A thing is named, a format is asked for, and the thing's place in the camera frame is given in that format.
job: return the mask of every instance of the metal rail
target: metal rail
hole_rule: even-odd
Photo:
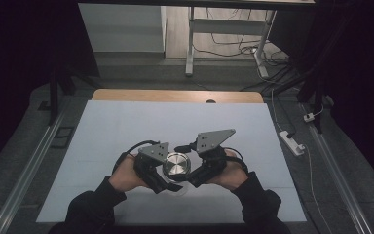
[[[6,233],[9,226],[11,225],[12,220],[14,219],[15,214],[19,208],[20,203],[23,200],[23,197],[26,194],[26,191],[29,188],[29,185],[32,182],[32,179],[35,177],[41,162],[47,153],[48,148],[51,145],[51,141],[56,134],[62,119],[65,115],[65,110],[70,103],[70,97],[65,97],[65,103],[61,106],[61,111],[54,123],[47,128],[41,141],[33,152],[31,158],[27,162],[25,168],[23,169],[20,177],[9,194],[5,204],[3,205],[0,211],[0,234]]]
[[[362,208],[360,207],[357,198],[352,191],[351,187],[348,185],[341,169],[339,168],[338,163],[335,160],[335,157],[330,150],[329,145],[326,142],[323,134],[319,134],[318,130],[313,124],[309,125],[312,137],[318,147],[318,150],[323,157],[324,163],[327,166],[327,169],[330,175],[333,177],[336,188],[339,191],[339,194],[342,197],[345,205],[347,206],[348,212],[351,215],[351,219],[356,227],[357,233],[359,234],[372,234],[372,229],[369,225],[369,221],[366,219],[365,214],[363,213]]]

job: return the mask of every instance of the wooden edge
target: wooden edge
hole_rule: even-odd
[[[118,90],[99,89],[92,100],[198,102],[214,100],[216,103],[264,103],[256,92],[175,91],[175,90]]]

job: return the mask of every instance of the person's right hand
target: person's right hand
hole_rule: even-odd
[[[227,156],[236,157],[233,151],[228,149],[224,151]],[[239,163],[227,161],[227,166],[224,168],[223,172],[210,179],[207,183],[214,183],[232,191],[238,188],[247,179],[248,176]]]

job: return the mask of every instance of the wire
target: wire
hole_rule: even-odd
[[[275,54],[278,54],[278,53],[281,53],[283,52],[282,50],[279,50],[279,51],[276,51],[276,52],[273,52],[271,55],[270,55],[270,59],[272,59],[272,56],[275,55]]]
[[[204,86],[204,85],[202,85],[202,84],[199,84],[199,83],[197,83],[197,82],[195,82],[195,81],[193,81],[193,80],[191,80],[191,82],[193,82],[193,84],[195,84],[195,85],[197,85],[197,86],[199,86],[199,87],[202,87],[203,89],[205,89],[205,90],[207,90],[207,91],[212,91],[212,89],[209,89],[208,87],[206,87],[206,86]]]
[[[321,112],[323,111],[323,104],[321,105],[321,111],[320,112],[318,112],[318,113],[316,113],[316,114],[314,114],[314,116],[317,116],[317,115],[319,115]]]
[[[315,230],[317,231],[317,233],[318,233],[318,234],[321,234],[321,232],[318,230],[318,226],[316,225],[314,219],[312,218],[311,213],[309,212],[308,208],[306,207],[305,200],[303,200],[302,194],[300,194],[300,192],[299,192],[300,189],[299,189],[299,187],[297,186],[296,180],[294,180],[294,178],[293,178],[293,174],[292,174],[292,173],[290,173],[290,177],[291,177],[291,179],[293,180],[294,188],[296,188],[297,196],[299,197],[300,202],[301,202],[302,206],[304,207],[304,211],[305,211],[305,213],[308,215],[308,217],[309,217],[309,219],[311,220],[312,225],[314,226],[314,228],[315,228]]]
[[[251,9],[250,9],[250,11],[248,12],[247,21],[250,20],[250,15],[251,15]],[[240,43],[239,43],[239,50],[240,50],[240,51],[241,51],[240,46],[242,45],[243,39],[244,39],[244,35],[242,36],[242,40],[240,40]]]
[[[276,116],[275,102],[273,101],[273,90],[274,89],[272,89],[272,107],[273,107],[273,113],[275,114],[275,123],[276,123],[276,125],[278,125],[278,128],[280,129],[280,131],[283,132],[283,129],[281,128],[281,126],[278,123],[278,117]]]
[[[266,83],[266,82],[265,82],[265,81],[262,81],[262,82],[259,82],[259,83],[257,83],[257,84],[253,84],[253,85],[246,86],[246,87],[244,87],[244,88],[241,88],[241,89],[239,90],[239,92],[245,91],[245,90],[250,89],[250,88],[257,87],[257,86],[262,85],[262,84],[264,84],[264,83]]]
[[[276,81],[279,81],[281,80],[288,72],[290,72],[291,70],[293,69],[292,66],[285,66],[284,68],[281,69],[281,71],[284,70],[284,73],[281,74],[280,77],[278,77],[276,79]],[[262,94],[262,96],[265,96],[264,93],[267,89],[269,89],[272,85],[274,85],[275,83],[271,83],[270,85],[266,86],[260,93]]]
[[[270,79],[274,79],[277,75],[279,75],[285,69],[286,69],[286,67],[282,68],[281,70],[279,70],[278,72],[276,72],[276,74],[274,74],[273,76],[271,76]],[[253,88],[253,87],[257,87],[257,86],[262,85],[264,83],[266,83],[266,81],[262,81],[262,82],[259,82],[259,83],[253,84],[253,85],[246,86],[246,87],[240,89],[239,92],[247,90],[247,89],[250,89],[250,88]]]
[[[270,55],[270,58],[267,58],[266,52],[263,52],[262,55],[264,56],[263,60],[271,66],[287,65],[288,64],[288,61],[286,59],[282,59],[282,60],[272,59],[272,55]]]
[[[237,53],[237,54],[232,54],[232,55],[221,55],[221,54],[217,54],[215,52],[211,52],[211,51],[203,51],[203,50],[199,50],[197,49],[194,44],[193,44],[193,48],[198,51],[198,52],[202,52],[202,53],[208,53],[208,54],[212,54],[212,55],[216,55],[216,56],[221,56],[221,57],[236,57],[236,56],[240,56],[242,55],[243,53],[240,52],[240,53]]]
[[[229,17],[227,20],[230,20],[231,18],[235,17],[237,12],[239,11],[239,9],[235,9],[233,11],[233,15],[231,17]],[[212,19],[214,19],[214,16],[213,14],[211,13],[210,9],[209,8],[206,8],[206,13],[207,13],[207,18],[210,19],[210,17]],[[218,44],[218,45],[237,45],[239,44],[242,44],[242,43],[255,43],[255,42],[260,42],[260,40],[254,40],[254,41],[243,41],[243,38],[242,38],[242,41],[240,42],[217,42],[215,39],[214,39],[214,34],[213,33],[210,33],[211,35],[211,39],[212,41],[214,42],[214,44]]]
[[[278,85],[283,85],[283,83],[279,83],[279,82],[275,82],[275,81],[270,81],[270,80],[265,80],[263,79],[262,77],[262,74],[260,74],[260,71],[259,69],[256,69],[257,70],[257,74],[259,75],[259,78],[264,81],[264,82],[268,82],[268,83],[272,83],[272,84],[278,84]]]
[[[291,133],[292,135],[295,135],[297,133],[297,129],[296,129],[296,126],[294,126],[293,122],[291,121],[289,115],[287,114],[287,111],[284,109],[283,105],[281,104],[281,99],[279,98],[278,96],[278,103],[281,107],[281,109],[283,110],[284,112],[284,115],[286,116],[286,119],[287,119],[287,122],[290,123],[291,127],[293,128],[293,133]]]
[[[318,201],[315,196],[315,191],[314,191],[314,183],[313,183],[313,170],[312,170],[312,159],[311,159],[311,152],[309,151],[308,145],[304,144],[306,149],[308,150],[308,156],[309,156],[309,168],[310,168],[310,175],[311,175],[311,191],[312,191],[312,196],[314,197],[315,203],[318,207],[318,213],[320,214],[321,218],[323,219],[324,223],[326,224],[327,230],[329,230],[330,234],[333,234],[332,231],[330,230],[329,225],[327,224],[326,219],[324,218],[323,214],[321,213],[320,206],[318,205]]]
[[[130,154],[133,150],[135,150],[136,148],[138,148],[139,146],[141,145],[144,145],[144,144],[158,144],[160,143],[159,141],[154,141],[154,140],[144,140],[138,144],[136,144],[135,146],[131,147],[129,150],[127,150],[127,153]]]
[[[239,48],[239,50],[243,55],[253,55],[254,52],[252,49],[257,49],[257,48],[258,48],[258,45],[254,45],[254,46],[241,47]]]
[[[230,148],[230,147],[224,147],[225,149],[230,149],[230,150],[233,150],[235,151],[236,153],[238,153],[240,155],[240,157],[242,158],[242,161],[244,162],[244,159],[243,159],[243,156],[242,154],[237,150],[237,149],[234,149],[234,148]]]

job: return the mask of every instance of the gray metal bracket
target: gray metal bracket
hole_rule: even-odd
[[[168,143],[154,144],[147,147],[138,149],[139,153],[142,153],[152,159],[155,159],[161,163],[166,161],[168,155]]]
[[[197,136],[197,152],[204,153],[211,149],[216,148],[226,139],[231,137],[236,130],[220,130],[207,133],[199,133]]]

